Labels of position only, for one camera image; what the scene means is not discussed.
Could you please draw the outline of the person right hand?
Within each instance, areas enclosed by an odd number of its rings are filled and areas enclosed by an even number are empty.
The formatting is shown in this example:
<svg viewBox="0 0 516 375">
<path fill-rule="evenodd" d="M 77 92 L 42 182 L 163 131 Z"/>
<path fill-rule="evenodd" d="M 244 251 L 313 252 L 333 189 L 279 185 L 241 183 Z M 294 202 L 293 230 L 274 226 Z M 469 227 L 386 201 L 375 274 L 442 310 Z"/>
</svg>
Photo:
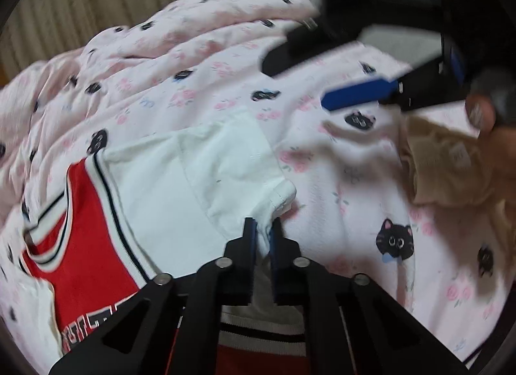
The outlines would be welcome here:
<svg viewBox="0 0 516 375">
<path fill-rule="evenodd" d="M 479 134 L 484 160 L 498 177 L 515 179 L 515 81 L 487 71 L 471 84 L 465 110 Z"/>
</svg>

